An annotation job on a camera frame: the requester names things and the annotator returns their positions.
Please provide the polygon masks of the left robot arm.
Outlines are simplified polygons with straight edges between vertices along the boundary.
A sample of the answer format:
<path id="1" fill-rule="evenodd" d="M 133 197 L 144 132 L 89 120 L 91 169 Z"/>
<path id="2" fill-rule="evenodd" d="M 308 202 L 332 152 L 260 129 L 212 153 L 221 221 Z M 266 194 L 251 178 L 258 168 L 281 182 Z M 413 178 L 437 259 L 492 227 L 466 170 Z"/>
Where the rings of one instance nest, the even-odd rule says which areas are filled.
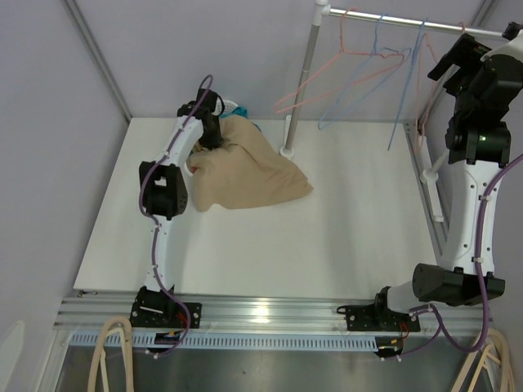
<path id="1" fill-rule="evenodd" d="M 189 195 L 183 170 L 196 144 L 208 149 L 219 147 L 223 138 L 219 116 L 223 99 L 214 91 L 200 88 L 195 100 L 177 110 L 172 136 L 153 161 L 139 166 L 140 213 L 152 220 L 151 266 L 144 286 L 136 295 L 132 308 L 132 325 L 137 327 L 170 327 L 189 329 L 196 326 L 187 304 L 174 298 L 172 262 L 169 257 L 169 236 L 174 233 L 175 218 L 188 205 Z"/>

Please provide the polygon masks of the beige t shirt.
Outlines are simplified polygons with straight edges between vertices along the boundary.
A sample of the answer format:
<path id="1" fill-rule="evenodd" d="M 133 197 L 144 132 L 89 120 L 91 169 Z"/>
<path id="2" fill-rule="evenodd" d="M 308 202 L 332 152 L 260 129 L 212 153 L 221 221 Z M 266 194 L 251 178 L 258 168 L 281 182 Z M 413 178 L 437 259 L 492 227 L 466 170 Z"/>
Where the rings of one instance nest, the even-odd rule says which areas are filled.
<path id="1" fill-rule="evenodd" d="M 199 212 L 213 205 L 227 209 L 267 207 L 306 197 L 313 190 L 306 175 L 281 156 L 259 131 L 241 131 L 220 119 L 223 143 L 217 149 L 194 147 L 188 163 L 192 200 Z"/>

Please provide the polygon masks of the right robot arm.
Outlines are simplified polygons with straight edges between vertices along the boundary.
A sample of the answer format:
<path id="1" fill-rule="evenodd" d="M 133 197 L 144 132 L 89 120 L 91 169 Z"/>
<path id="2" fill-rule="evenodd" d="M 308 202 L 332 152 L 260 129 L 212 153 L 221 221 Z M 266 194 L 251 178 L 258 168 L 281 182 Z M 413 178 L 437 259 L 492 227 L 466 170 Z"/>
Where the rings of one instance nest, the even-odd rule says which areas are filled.
<path id="1" fill-rule="evenodd" d="M 372 320 L 380 330 L 410 321 L 421 302 L 487 305 L 505 291 L 491 247 L 498 184 L 512 163 L 503 117 L 522 89 L 521 28 L 505 32 L 507 43 L 495 49 L 465 33 L 428 74 L 437 81 L 451 66 L 458 68 L 443 85 L 455 99 L 445 134 L 453 176 L 449 232 L 438 265 L 418 264 L 409 282 L 376 295 Z"/>

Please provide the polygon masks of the blue hanger with teal shirt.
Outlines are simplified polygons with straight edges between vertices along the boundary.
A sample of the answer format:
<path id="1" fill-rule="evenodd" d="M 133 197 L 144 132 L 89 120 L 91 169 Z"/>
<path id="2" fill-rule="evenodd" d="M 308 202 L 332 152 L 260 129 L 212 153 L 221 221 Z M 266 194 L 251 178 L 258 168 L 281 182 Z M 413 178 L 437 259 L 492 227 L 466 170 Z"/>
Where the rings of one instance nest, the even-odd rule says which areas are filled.
<path id="1" fill-rule="evenodd" d="M 335 101 L 321 115 L 318 121 L 319 130 L 323 131 L 338 120 L 342 114 L 351 112 L 357 105 L 380 88 L 410 57 L 412 52 L 410 47 L 395 49 L 378 46 L 379 25 L 385 16 L 388 16 L 388 14 L 381 14 L 375 21 L 372 46 L 370 51 L 367 52 L 349 51 L 347 49 L 344 27 L 345 19 L 340 21 L 339 38 L 341 53 L 346 56 L 359 56 L 362 57 L 363 60 L 351 72 L 348 80 L 342 84 Z M 363 86 L 365 83 L 373 81 L 376 81 L 375 85 L 370 87 L 360 98 L 357 98 L 352 103 L 346 103 L 346 99 L 350 99 L 349 95 L 354 87 Z"/>

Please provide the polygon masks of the blue hanger with beige shirt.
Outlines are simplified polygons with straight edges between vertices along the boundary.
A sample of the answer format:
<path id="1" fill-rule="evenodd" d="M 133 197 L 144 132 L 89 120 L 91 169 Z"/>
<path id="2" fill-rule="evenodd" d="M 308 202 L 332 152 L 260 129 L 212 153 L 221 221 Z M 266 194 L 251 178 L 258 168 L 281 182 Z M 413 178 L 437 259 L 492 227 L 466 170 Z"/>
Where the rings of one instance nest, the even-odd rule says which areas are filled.
<path id="1" fill-rule="evenodd" d="M 393 128 L 391 130 L 390 139 L 388 141 L 387 151 L 389 151 L 391 149 L 392 145 L 393 145 L 393 141 L 394 141 L 394 138 L 395 138 L 396 130 L 397 130 L 397 127 L 398 127 L 398 125 L 400 123 L 400 116 L 401 116 L 401 114 L 403 112 L 403 109 L 404 109 L 404 106 L 405 106 L 405 100 L 406 100 L 406 96 L 407 96 L 407 93 L 408 93 L 408 90 L 409 90 L 410 82 L 411 82 L 412 77 L 413 77 L 413 71 L 414 71 L 416 63 L 418 61 L 418 56 L 419 56 L 419 52 L 420 52 L 420 48 L 421 48 L 422 34 L 424 33 L 426 23 L 427 23 L 427 19 L 422 20 L 422 23 L 418 27 L 418 33 L 417 33 L 417 36 L 416 36 L 416 40 L 415 40 L 415 43 L 414 43 L 414 45 L 412 47 L 411 54 L 409 56 L 409 68 L 408 68 L 408 72 L 407 72 L 407 75 L 406 75 L 406 78 L 405 78 L 404 86 L 403 86 L 401 94 L 400 94 L 400 102 L 398 104 L 396 117 L 395 117 L 395 120 L 394 120 Z"/>

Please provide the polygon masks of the teal t shirt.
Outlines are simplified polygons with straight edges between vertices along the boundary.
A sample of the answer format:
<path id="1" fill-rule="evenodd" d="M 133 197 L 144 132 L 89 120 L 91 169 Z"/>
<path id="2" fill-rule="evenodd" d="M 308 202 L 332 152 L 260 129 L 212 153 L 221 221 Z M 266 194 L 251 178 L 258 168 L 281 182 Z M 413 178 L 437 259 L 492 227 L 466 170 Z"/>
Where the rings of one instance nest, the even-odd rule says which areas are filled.
<path id="1" fill-rule="evenodd" d="M 259 131 L 261 132 L 261 128 L 254 123 L 252 120 L 249 119 L 248 116 L 248 110 L 245 109 L 242 106 L 236 107 L 231 112 L 231 120 L 230 120 L 232 126 L 236 128 L 237 130 L 241 131 Z"/>

